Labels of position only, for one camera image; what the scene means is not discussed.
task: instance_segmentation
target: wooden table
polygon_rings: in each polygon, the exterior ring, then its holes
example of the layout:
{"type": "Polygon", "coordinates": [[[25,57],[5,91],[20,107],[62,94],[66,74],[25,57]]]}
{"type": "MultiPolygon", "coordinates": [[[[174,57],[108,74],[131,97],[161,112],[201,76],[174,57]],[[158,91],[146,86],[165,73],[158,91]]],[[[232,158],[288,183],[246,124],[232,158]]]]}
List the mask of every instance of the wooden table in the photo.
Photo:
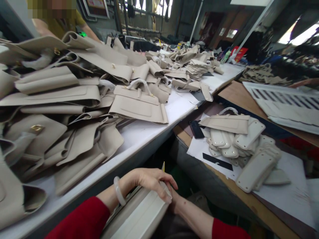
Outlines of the wooden table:
{"type": "Polygon", "coordinates": [[[311,134],[298,129],[286,127],[283,125],[276,124],[270,121],[265,114],[265,112],[259,107],[257,102],[252,98],[250,93],[246,90],[245,86],[239,82],[233,81],[225,89],[223,89],[219,94],[220,97],[228,100],[229,102],[250,111],[251,113],[285,129],[286,131],[296,135],[297,137],[319,147],[319,135],[311,134]]]}

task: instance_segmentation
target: hand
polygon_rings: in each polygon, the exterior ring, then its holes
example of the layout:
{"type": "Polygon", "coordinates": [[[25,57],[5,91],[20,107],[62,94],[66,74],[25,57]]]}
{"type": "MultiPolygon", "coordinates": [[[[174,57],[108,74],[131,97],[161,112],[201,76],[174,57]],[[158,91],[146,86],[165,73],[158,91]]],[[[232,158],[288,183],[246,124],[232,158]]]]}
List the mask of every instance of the hand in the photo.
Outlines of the hand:
{"type": "Polygon", "coordinates": [[[164,181],[167,185],[169,191],[172,194],[174,189],[178,189],[177,183],[173,179],[172,175],[163,172],[160,169],[147,169],[147,168],[138,168],[132,170],[130,173],[134,175],[133,177],[133,186],[142,186],[144,188],[153,190],[157,192],[159,197],[167,203],[171,203],[171,197],[165,192],[164,188],[160,185],[160,181],[164,181]]]}

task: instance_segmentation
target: person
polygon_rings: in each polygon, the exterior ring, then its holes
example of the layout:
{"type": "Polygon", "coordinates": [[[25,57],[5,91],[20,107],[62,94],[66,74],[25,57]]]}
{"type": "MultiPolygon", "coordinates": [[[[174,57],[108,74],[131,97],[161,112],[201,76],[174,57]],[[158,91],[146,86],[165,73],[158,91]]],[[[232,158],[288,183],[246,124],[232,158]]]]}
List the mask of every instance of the person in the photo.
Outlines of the person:
{"type": "Polygon", "coordinates": [[[66,32],[76,32],[76,26],[79,26],[87,34],[88,37],[101,43],[96,34],[83,20],[78,10],[74,9],[72,11],[69,11],[69,13],[76,13],[72,18],[62,18],[63,13],[67,12],[63,10],[67,7],[67,1],[48,0],[47,6],[50,6],[46,10],[47,12],[51,11],[53,13],[52,15],[54,15],[55,17],[60,16],[61,18],[33,18],[32,22],[40,36],[53,36],[62,39],[66,32]]]}
{"type": "MultiPolygon", "coordinates": [[[[142,186],[157,192],[158,196],[170,203],[171,211],[181,217],[196,237],[179,238],[236,238],[244,239],[250,236],[243,229],[224,224],[198,208],[175,191],[178,189],[173,177],[160,169],[138,168],[130,171],[119,180],[119,188],[123,197],[136,186],[142,186]],[[159,181],[164,181],[171,191],[170,197],[159,181]]],[[[98,239],[119,201],[115,187],[112,185],[96,197],[91,197],[83,202],[60,222],[47,236],[46,239],[63,238],[96,238],[98,239]]]]}

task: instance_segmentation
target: bottle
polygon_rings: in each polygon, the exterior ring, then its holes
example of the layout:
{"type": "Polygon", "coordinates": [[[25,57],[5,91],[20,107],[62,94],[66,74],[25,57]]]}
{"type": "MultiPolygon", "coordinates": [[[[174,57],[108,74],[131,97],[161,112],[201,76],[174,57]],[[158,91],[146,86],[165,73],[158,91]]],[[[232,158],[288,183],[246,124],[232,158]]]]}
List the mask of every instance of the bottle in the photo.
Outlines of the bottle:
{"type": "Polygon", "coordinates": [[[223,58],[223,59],[221,60],[221,62],[220,62],[221,64],[224,64],[224,63],[227,61],[227,59],[228,59],[230,53],[232,53],[230,50],[229,50],[228,52],[226,52],[224,58],[223,58]]]}

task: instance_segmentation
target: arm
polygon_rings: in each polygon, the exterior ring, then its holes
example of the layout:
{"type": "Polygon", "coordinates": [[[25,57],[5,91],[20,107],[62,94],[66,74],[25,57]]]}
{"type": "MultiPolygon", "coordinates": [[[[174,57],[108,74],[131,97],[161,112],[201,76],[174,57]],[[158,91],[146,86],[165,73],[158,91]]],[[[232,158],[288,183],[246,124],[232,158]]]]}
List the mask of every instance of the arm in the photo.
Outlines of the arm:
{"type": "Polygon", "coordinates": [[[52,36],[57,38],[57,36],[49,30],[48,25],[43,20],[32,19],[32,22],[40,36],[52,36]]]}
{"type": "MultiPolygon", "coordinates": [[[[159,197],[167,203],[171,198],[159,184],[165,181],[177,189],[173,177],[160,169],[134,169],[119,180],[122,195],[126,195],[136,186],[140,185],[158,193],[159,197]]],[[[98,239],[110,216],[119,201],[116,197],[115,187],[112,185],[96,197],[89,198],[73,212],[71,212],[58,226],[56,226],[46,239],[59,238],[96,238],[98,239]]]]}
{"type": "Polygon", "coordinates": [[[96,40],[97,42],[101,43],[100,39],[95,35],[95,33],[87,24],[82,25],[81,28],[87,34],[89,38],[92,38],[96,40]]]}
{"type": "Polygon", "coordinates": [[[172,197],[171,207],[174,213],[183,218],[201,239],[250,238],[243,229],[229,226],[213,218],[190,201],[182,198],[174,190],[172,190],[172,197]]]}

